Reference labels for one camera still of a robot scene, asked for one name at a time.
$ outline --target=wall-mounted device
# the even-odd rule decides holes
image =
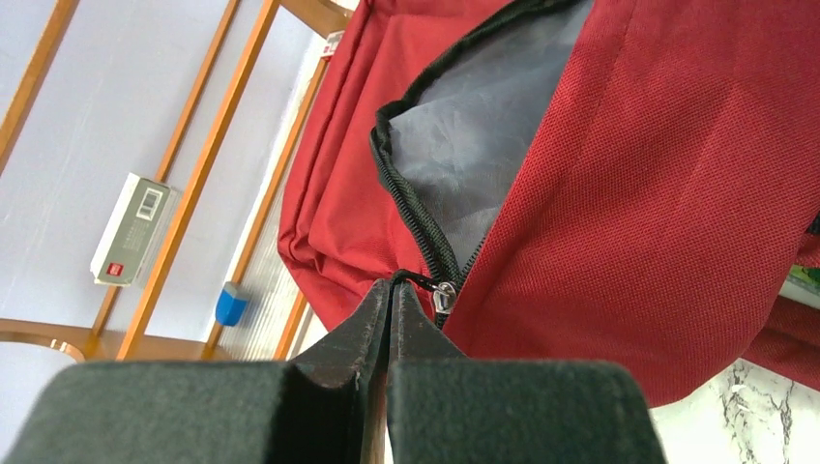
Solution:
[[[91,260],[95,283],[144,286],[179,192],[130,173]]]

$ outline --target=gray lining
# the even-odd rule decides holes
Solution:
[[[462,268],[507,197],[592,3],[511,27],[391,120],[395,169]]]

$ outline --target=label tag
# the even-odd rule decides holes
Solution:
[[[331,57],[336,53],[336,49],[338,47],[338,43],[341,42],[341,36],[344,35],[344,31],[336,31],[328,36],[328,40],[325,42],[325,47],[322,49],[322,54],[319,58],[330,61]]]

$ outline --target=white wall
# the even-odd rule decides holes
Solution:
[[[68,355],[41,346],[0,342],[0,461],[51,378],[73,364]]]
[[[152,176],[159,165],[225,4],[80,2],[0,177],[0,317],[91,324],[105,288],[92,283],[88,264],[108,215],[129,171]],[[170,177],[177,189],[188,181],[260,4],[242,2],[237,13]],[[51,5],[0,0],[4,107]],[[196,339],[206,332],[311,36],[279,12],[149,333]],[[138,289],[123,292],[113,327],[128,324],[138,299]]]

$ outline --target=blue object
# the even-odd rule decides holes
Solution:
[[[235,326],[247,305],[248,296],[235,283],[226,282],[217,301],[217,322],[228,327]]]

